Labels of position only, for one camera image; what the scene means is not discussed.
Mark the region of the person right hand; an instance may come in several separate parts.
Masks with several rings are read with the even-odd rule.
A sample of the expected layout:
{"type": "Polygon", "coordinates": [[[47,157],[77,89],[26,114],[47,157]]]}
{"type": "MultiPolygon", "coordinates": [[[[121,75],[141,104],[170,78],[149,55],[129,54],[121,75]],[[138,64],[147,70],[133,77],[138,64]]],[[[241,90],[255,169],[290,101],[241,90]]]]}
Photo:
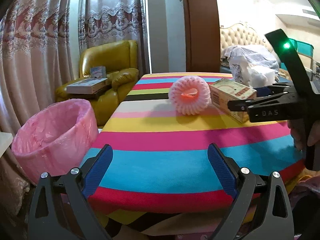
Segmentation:
{"type": "Polygon", "coordinates": [[[302,133],[295,127],[295,125],[293,124],[293,120],[288,120],[287,126],[290,129],[291,137],[293,138],[295,148],[298,151],[303,150],[306,146],[313,146],[319,143],[319,140],[320,140],[319,121],[316,121],[313,124],[307,142],[304,142],[303,140],[304,135],[302,135],[302,133]]]}

